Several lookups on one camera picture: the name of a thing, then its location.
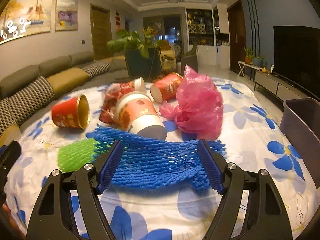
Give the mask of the yellow cushion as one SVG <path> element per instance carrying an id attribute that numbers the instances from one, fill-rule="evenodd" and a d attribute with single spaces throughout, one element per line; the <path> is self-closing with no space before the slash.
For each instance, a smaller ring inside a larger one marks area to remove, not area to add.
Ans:
<path id="1" fill-rule="evenodd" d="M 70 68 L 47 78 L 56 99 L 83 85 L 88 80 L 89 75 L 80 68 Z"/>

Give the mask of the display cabinet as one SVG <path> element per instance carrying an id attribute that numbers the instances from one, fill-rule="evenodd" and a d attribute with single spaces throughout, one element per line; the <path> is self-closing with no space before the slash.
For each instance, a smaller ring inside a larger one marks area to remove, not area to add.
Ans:
<path id="1" fill-rule="evenodd" d="M 229 20 L 227 5 L 218 3 L 213 9 L 185 10 L 188 46 L 196 45 L 199 66 L 230 67 Z"/>

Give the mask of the blue foam fruit net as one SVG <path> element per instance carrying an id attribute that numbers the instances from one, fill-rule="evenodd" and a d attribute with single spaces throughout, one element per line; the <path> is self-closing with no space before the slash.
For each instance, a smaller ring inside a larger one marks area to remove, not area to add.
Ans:
<path id="1" fill-rule="evenodd" d="M 103 126 L 88 132 L 86 137 L 97 141 L 98 155 L 114 142 L 122 143 L 123 155 L 112 178 L 114 185 L 159 189 L 186 182 L 197 191 L 210 187 L 197 153 L 198 140 L 157 140 Z"/>

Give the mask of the large pink plastic bag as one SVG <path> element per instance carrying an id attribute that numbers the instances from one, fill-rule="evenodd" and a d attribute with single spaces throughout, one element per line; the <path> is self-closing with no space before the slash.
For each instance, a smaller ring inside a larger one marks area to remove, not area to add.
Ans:
<path id="1" fill-rule="evenodd" d="M 173 121 L 185 133 L 198 139 L 216 140 L 223 122 L 223 98 L 208 75 L 200 75 L 190 66 L 176 92 L 178 105 L 163 102 L 161 116 Z"/>

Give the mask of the red cup white rim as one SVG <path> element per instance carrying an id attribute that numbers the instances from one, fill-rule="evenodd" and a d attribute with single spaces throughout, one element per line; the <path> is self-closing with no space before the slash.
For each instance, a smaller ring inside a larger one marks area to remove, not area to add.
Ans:
<path id="1" fill-rule="evenodd" d="M 180 74 L 170 73 L 151 86 L 150 94 L 158 103 L 176 98 L 178 87 L 182 81 L 183 77 Z"/>

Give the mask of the purple abstract painting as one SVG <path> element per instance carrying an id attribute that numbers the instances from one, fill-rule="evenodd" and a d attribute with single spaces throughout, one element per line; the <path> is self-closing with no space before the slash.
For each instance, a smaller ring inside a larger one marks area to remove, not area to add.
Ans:
<path id="1" fill-rule="evenodd" d="M 78 0 L 56 0 L 55 31 L 78 30 Z"/>

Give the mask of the grey plastic trash bin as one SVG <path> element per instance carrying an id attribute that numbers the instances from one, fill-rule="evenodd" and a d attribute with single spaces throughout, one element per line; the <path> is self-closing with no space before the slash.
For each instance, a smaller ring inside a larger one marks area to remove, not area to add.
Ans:
<path id="1" fill-rule="evenodd" d="M 313 98 L 288 99 L 284 103 L 280 130 L 303 158 L 319 188 L 319 102 Z"/>

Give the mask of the green foam fruit net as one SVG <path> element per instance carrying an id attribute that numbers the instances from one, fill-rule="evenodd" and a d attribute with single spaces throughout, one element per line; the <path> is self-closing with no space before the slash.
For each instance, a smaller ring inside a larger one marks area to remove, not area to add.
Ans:
<path id="1" fill-rule="evenodd" d="M 97 141 L 93 138 L 73 142 L 59 149 L 57 165 L 63 173 L 77 171 L 97 158 Z"/>

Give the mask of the black flat television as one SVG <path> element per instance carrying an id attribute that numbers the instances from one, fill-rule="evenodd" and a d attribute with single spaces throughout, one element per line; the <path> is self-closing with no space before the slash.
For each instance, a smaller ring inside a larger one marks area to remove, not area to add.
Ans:
<path id="1" fill-rule="evenodd" d="M 274 72 L 319 99 L 319 29 L 275 25 Z"/>

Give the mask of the grey sectional sofa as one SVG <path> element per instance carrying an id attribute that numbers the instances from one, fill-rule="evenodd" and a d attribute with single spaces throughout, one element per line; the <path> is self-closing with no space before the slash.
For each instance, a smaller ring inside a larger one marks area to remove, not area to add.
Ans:
<path id="1" fill-rule="evenodd" d="M 29 65 L 1 80 L 1 151 L 69 92 L 108 85 L 129 74 L 123 56 L 95 60 L 93 52 Z"/>

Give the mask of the red gold paper cup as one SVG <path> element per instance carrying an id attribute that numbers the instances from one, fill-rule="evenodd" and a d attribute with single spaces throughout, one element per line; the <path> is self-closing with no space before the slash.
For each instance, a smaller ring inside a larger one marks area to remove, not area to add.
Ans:
<path id="1" fill-rule="evenodd" d="M 84 94 L 55 105 L 51 114 L 57 127 L 85 129 L 90 121 L 89 103 Z"/>

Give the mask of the red snack wrapper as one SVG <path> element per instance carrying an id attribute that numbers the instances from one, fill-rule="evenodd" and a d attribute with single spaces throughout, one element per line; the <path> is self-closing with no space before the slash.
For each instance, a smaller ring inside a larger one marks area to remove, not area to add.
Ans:
<path id="1" fill-rule="evenodd" d="M 105 89 L 103 92 L 104 102 L 99 120 L 105 124 L 115 124 L 116 104 L 125 94 L 130 92 L 146 93 L 146 87 L 142 77 L 125 83 L 113 83 Z"/>

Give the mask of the orange white paper cup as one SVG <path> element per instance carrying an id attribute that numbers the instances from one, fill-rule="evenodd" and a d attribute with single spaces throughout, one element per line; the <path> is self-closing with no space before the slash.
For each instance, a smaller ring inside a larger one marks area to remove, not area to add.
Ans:
<path id="1" fill-rule="evenodd" d="M 142 92 L 130 92 L 116 104 L 114 117 L 120 127 L 145 138 L 165 140 L 167 130 L 151 99 Z"/>

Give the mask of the small potted plant orange pot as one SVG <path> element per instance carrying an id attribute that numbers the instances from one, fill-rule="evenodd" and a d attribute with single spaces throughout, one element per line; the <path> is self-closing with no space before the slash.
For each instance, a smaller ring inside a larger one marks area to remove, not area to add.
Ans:
<path id="1" fill-rule="evenodd" d="M 253 57 L 254 57 L 254 51 L 251 47 L 245 47 L 245 63 L 250 64 L 252 63 Z"/>

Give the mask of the patterned black white cushion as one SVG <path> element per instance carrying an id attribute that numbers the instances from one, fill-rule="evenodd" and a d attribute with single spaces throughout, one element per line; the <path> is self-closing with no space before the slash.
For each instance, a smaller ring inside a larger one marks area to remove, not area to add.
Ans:
<path id="1" fill-rule="evenodd" d="M 16 124 L 21 126 L 54 98 L 51 85 L 45 77 L 40 76 L 27 87 L 8 97 L 8 104 Z"/>

